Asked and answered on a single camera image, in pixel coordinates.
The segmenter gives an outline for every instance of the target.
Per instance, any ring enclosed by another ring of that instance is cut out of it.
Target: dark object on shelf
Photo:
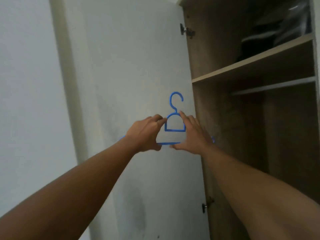
[[[286,18],[276,34],[274,46],[294,40],[311,32],[309,0],[296,0],[288,10]]]
[[[238,61],[247,59],[273,48],[276,33],[280,28],[280,24],[281,21],[277,21],[271,24],[254,26],[252,29],[252,35],[242,39],[241,41],[242,55],[238,58]]]

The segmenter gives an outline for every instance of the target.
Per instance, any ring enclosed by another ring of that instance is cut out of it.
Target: open white cabinet door
[[[174,106],[195,115],[187,42],[180,33],[181,7],[165,0],[77,2],[86,35],[83,45],[88,47],[88,54],[81,56],[90,61],[106,147],[125,135],[136,120],[174,112],[169,105],[172,92],[184,98],[182,102],[175,95]],[[168,128],[182,129],[181,118],[171,117]],[[157,140],[184,138],[183,132],[162,128]],[[160,152],[139,153],[110,197],[118,232],[113,239],[209,239],[208,218],[201,208],[205,191],[200,156],[168,146]],[[100,214],[106,224],[110,217]],[[103,234],[94,235],[106,239]]]

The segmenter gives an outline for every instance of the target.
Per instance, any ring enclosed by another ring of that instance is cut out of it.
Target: hand
[[[136,121],[125,136],[131,137],[138,144],[139,152],[148,150],[160,151],[161,145],[157,144],[156,138],[166,121],[167,118],[163,118],[158,114]]]
[[[200,125],[197,118],[194,118],[192,115],[187,117],[182,111],[179,111],[179,114],[186,125],[186,140],[170,147],[204,156],[206,150],[213,145],[209,133]]]

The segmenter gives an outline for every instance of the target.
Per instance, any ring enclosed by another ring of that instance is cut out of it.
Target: clothes rod
[[[312,83],[315,80],[316,80],[316,77],[312,76],[312,77],[307,77],[307,78],[302,78],[302,79],[297,79],[297,80],[292,80],[292,81],[286,81],[286,82],[276,83],[276,84],[257,87],[257,88],[250,88],[250,89],[246,89],[246,90],[242,90],[242,91],[238,91],[238,92],[233,92],[233,93],[231,93],[231,95],[236,96],[236,95],[243,95],[243,94],[249,94],[249,93],[255,93],[255,92],[262,92],[262,91],[276,89],[276,88],[291,87],[291,86],[298,85],[298,84]]]

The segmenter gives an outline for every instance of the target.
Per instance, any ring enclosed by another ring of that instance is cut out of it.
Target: person
[[[201,155],[251,239],[320,239],[320,206],[290,185],[254,169],[213,144],[193,116],[179,112],[186,140],[172,145]],[[72,168],[0,218],[0,239],[78,239],[118,177],[139,152],[159,151],[166,118],[136,121],[126,136]]]

